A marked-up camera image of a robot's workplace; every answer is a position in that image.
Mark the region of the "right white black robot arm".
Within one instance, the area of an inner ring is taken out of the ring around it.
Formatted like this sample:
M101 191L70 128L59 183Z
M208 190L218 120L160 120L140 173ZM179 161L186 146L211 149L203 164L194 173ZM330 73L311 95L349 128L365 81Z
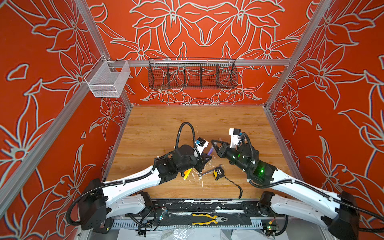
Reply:
M357 240L360 232L378 234L383 228L361 228L360 214L383 221L383 217L357 206L355 197L322 190L298 180L277 167L263 162L252 146L249 136L240 129L231 129L231 142L211 140L217 155L237 166L247 176L247 182L257 189L273 189L291 196L284 198L263 192L259 200L262 214L278 214L311 222L339 240Z

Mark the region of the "purple marker pen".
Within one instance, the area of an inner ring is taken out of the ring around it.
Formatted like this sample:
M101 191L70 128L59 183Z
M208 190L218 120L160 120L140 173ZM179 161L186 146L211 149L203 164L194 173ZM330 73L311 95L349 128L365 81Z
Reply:
M214 151L214 147L211 147L210 150L209 150L209 152L208 152L208 155L211 156L212 153L213 153L213 151Z

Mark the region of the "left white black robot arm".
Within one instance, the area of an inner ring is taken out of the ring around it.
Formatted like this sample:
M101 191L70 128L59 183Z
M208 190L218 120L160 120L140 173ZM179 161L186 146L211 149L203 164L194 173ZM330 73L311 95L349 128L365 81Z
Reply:
M175 149L156 157L148 168L115 181L92 180L70 204L66 222L89 230L118 215L138 214L150 202L148 197L140 193L141 190L172 181L178 175L184 176L191 169L202 172L212 158L204 153L209 143L193 134L191 146L180 145L180 135L185 125L192 127L189 122L180 125Z

